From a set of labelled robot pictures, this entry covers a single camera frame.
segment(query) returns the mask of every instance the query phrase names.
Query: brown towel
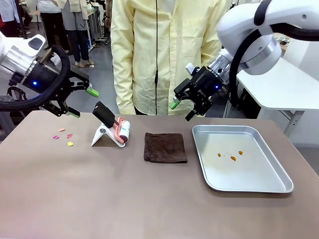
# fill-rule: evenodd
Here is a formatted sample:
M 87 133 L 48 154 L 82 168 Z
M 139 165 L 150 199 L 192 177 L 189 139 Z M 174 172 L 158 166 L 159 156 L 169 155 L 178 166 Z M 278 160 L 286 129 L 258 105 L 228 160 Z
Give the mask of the brown towel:
M 145 134 L 144 160 L 152 163 L 187 163 L 180 133 Z

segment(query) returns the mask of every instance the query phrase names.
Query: silver baking tray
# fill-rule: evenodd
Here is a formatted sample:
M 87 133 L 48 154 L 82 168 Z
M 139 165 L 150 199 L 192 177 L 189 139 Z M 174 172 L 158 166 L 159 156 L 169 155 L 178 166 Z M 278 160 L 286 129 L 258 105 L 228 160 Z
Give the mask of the silver baking tray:
M 293 191 L 293 182 L 256 129 L 249 126 L 198 125 L 192 131 L 204 178 L 214 190 Z

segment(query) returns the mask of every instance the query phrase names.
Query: white stand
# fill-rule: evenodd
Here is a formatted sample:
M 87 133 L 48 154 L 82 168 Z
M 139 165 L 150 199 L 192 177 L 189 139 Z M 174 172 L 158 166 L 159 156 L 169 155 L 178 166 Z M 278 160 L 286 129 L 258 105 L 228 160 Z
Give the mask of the white stand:
M 114 137 L 115 129 L 107 128 L 103 123 L 101 123 L 100 127 L 96 130 L 91 147 L 104 135 L 107 134 L 119 147 L 123 148 L 125 143 L 118 142 Z

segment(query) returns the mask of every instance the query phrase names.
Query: brown table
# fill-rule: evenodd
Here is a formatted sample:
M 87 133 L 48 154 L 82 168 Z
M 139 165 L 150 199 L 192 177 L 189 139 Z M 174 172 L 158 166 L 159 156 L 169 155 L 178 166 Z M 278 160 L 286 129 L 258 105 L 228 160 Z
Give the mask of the brown table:
M 249 119 L 127 116 L 123 149 L 100 122 L 33 112 L 0 144 L 0 237 L 17 239 L 314 239 L 319 179 L 274 123 Z M 295 184 L 289 195 L 210 189 L 191 129 L 197 124 L 255 127 Z M 58 133 L 59 128 L 66 131 Z M 144 162 L 145 132 L 180 132 L 188 163 Z M 73 133 L 73 147 L 66 135 Z M 58 140 L 52 136 L 59 135 Z

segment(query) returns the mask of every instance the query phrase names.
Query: yellow shirt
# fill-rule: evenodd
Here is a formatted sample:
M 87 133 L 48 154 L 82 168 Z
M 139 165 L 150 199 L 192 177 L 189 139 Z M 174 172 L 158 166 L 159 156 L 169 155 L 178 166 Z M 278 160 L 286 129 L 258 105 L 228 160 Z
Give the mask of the yellow shirt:
M 221 44 L 217 25 L 227 0 L 176 0 L 173 14 L 158 10 L 158 115 L 185 115 L 183 101 L 172 111 L 174 89 L 190 78 L 185 66 L 207 65 Z M 156 0 L 116 0 L 112 12 L 114 85 L 120 113 L 155 115 Z

